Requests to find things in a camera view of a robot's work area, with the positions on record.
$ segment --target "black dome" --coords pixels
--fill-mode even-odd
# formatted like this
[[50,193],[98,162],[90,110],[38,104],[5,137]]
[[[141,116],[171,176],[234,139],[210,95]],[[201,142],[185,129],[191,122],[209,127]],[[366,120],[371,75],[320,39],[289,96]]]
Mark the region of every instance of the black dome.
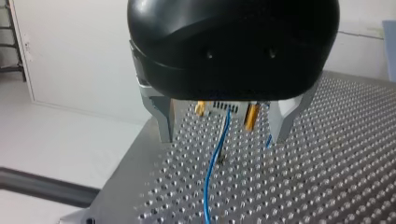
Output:
[[318,79],[337,0],[130,0],[138,75],[183,100],[281,100]]

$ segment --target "metal bar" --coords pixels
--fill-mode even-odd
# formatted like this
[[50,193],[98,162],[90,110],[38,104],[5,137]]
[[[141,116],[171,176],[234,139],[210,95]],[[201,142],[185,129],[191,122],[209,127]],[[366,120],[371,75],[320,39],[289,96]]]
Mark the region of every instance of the metal bar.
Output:
[[100,191],[7,168],[0,168],[0,189],[81,208],[89,207]]
[[23,71],[23,67],[4,67],[0,68],[0,73],[7,73],[7,72],[21,72]]
[[3,44],[3,43],[0,43],[0,47],[1,48],[16,48],[16,45],[15,44]]
[[[14,20],[12,19],[11,4],[9,3],[9,0],[6,0],[6,8],[8,11],[9,27],[13,28],[13,29],[11,29],[11,31],[12,31],[12,34],[14,35],[14,45],[15,45],[14,48],[17,50],[18,60],[22,64],[21,49],[18,44],[17,32],[15,31],[16,27],[14,24]],[[23,82],[26,82],[26,74],[24,72],[24,69],[22,69],[21,72],[22,72]]]

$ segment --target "blue cable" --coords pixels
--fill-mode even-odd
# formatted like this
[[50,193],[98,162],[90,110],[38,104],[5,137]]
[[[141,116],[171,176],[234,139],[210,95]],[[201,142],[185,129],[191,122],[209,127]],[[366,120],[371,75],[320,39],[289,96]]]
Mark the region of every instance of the blue cable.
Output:
[[270,147],[271,141],[272,141],[272,135],[270,134],[270,136],[268,137],[267,143],[265,144],[266,148]]
[[212,175],[212,170],[213,170],[213,166],[215,164],[216,161],[216,157],[219,154],[219,150],[222,148],[224,140],[225,140],[225,135],[228,132],[228,128],[230,126],[230,120],[231,120],[231,112],[230,109],[228,109],[227,112],[227,118],[225,120],[225,126],[224,126],[224,130],[223,133],[221,135],[221,138],[219,140],[218,146],[216,147],[212,159],[210,160],[210,164],[209,164],[209,168],[207,169],[207,174],[206,174],[206,179],[205,179],[205,187],[204,187],[204,215],[205,215],[205,223],[206,224],[210,224],[210,215],[209,215],[209,205],[207,202],[207,191],[209,188],[209,180],[210,180],[210,176]]

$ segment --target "metal bracket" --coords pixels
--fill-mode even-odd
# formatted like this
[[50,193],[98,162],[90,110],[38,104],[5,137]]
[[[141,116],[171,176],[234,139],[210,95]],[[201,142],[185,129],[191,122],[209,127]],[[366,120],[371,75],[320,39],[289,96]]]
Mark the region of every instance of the metal bracket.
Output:
[[137,81],[143,105],[157,120],[161,142],[171,143],[175,125],[175,109],[172,99],[160,94],[140,78]]
[[95,224],[94,219],[86,220],[85,222],[83,221],[84,216],[88,210],[89,210],[89,208],[81,209],[81,210],[78,210],[77,212],[74,212],[70,215],[61,217],[58,224],[85,224],[85,223]]
[[289,137],[294,119],[307,109],[314,99],[319,80],[306,93],[283,101],[273,101],[268,111],[268,122],[272,139],[283,144]]

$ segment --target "black pipe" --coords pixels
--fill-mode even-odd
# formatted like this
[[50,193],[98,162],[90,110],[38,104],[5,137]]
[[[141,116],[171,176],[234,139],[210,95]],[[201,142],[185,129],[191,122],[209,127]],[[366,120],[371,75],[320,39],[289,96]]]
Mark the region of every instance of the black pipe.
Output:
[[99,189],[0,167],[0,189],[75,207],[89,207]]

